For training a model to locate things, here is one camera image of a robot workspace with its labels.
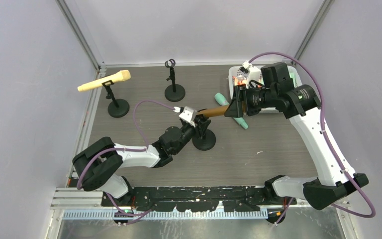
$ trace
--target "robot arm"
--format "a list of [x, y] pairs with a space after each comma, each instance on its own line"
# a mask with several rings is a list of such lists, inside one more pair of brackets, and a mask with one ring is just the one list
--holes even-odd
[[144, 166], [148, 168], [163, 167], [173, 160], [183, 147], [195, 136], [203, 137], [211, 120], [196, 116], [197, 111], [190, 108], [175, 107], [180, 113], [182, 127], [169, 127], [163, 135], [148, 148], [145, 146], [125, 146], [114, 143], [110, 137], [103, 137], [76, 155], [73, 165], [77, 173], [82, 174], [86, 165], [99, 152], [115, 148], [101, 155], [85, 173], [82, 186], [85, 191], [100, 189], [120, 198], [131, 190], [125, 177], [115, 175], [120, 168]]
[[[254, 66], [243, 64], [248, 72]], [[291, 178], [279, 175], [265, 182], [266, 193], [272, 197], [296, 197], [307, 200], [312, 207], [321, 210], [335, 201], [351, 194], [355, 187], [346, 178], [330, 151], [320, 128], [320, 100], [308, 85], [294, 87], [287, 65], [276, 63], [261, 69], [265, 85], [261, 88], [235, 86], [234, 96], [224, 115], [239, 118], [245, 112], [256, 115], [263, 108], [275, 107], [284, 113], [301, 135], [318, 177]], [[343, 159], [345, 171], [353, 176], [360, 187], [368, 184], [365, 174], [357, 174], [340, 151], [326, 125], [326, 131], [339, 157]]]

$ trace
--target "metal floor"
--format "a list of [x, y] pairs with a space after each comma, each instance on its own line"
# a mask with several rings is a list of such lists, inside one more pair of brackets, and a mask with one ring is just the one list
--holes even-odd
[[[110, 100], [102, 90], [90, 136], [90, 144], [103, 136], [116, 143], [144, 145], [136, 130], [132, 112], [144, 99], [161, 101], [171, 106], [190, 106], [196, 110], [218, 106], [214, 95], [221, 92], [229, 99], [228, 70], [231, 66], [177, 66], [177, 84], [186, 90], [177, 103], [165, 99], [170, 84], [165, 67], [123, 68], [131, 79], [112, 86], [117, 98], [130, 104], [130, 112], [119, 119], [109, 116]], [[108, 69], [106, 75], [121, 69]], [[137, 120], [149, 142], [155, 142], [170, 126], [181, 126], [172, 111], [154, 103], [143, 103]], [[209, 126], [216, 134], [216, 145], [199, 151], [190, 142], [174, 160], [163, 168], [126, 168], [117, 172], [134, 186], [242, 186], [263, 185], [264, 181], [285, 174], [292, 177], [316, 176], [314, 164], [297, 131], [282, 114], [259, 114], [245, 117], [249, 128], [244, 130], [233, 119], [212, 118]]]
[[342, 239], [336, 209], [290, 208], [283, 223], [266, 220], [142, 221], [117, 227], [113, 221], [63, 220], [58, 239]]

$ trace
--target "microphone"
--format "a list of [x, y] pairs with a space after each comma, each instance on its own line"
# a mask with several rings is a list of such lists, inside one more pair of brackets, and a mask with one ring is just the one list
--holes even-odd
[[88, 91], [88, 90], [102, 86], [102, 84], [104, 82], [107, 82], [107, 81], [112, 81], [115, 83], [118, 81], [127, 81], [130, 78], [131, 78], [131, 74], [129, 73], [129, 71], [128, 70], [122, 70], [122, 71], [119, 71], [113, 75], [106, 76], [106, 77], [100, 78], [98, 80], [90, 81], [88, 83], [82, 84], [82, 85], [78, 86], [77, 89], [78, 89], [78, 91]]

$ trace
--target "wooden handle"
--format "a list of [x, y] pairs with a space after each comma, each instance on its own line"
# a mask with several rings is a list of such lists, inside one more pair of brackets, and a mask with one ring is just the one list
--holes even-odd
[[228, 109], [229, 105], [220, 106], [216, 108], [211, 108], [207, 110], [202, 110], [197, 113], [197, 115], [203, 115], [206, 118], [209, 117], [215, 117], [215, 116], [222, 116], [225, 114], [226, 110]]

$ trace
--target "gray wall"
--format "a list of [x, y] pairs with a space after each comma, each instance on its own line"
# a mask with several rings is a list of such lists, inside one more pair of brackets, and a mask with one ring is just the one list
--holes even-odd
[[[341, 150], [370, 180], [365, 192], [377, 216], [356, 218], [360, 238], [382, 238], [382, 1], [335, 1], [302, 62], [323, 88], [326, 119]], [[354, 209], [369, 213], [355, 194]]]
[[55, 1], [0, 1], [0, 239], [43, 238], [95, 76]]
[[[68, 0], [105, 64], [240, 62], [294, 55], [322, 0]], [[260, 60], [281, 60], [268, 56]]]

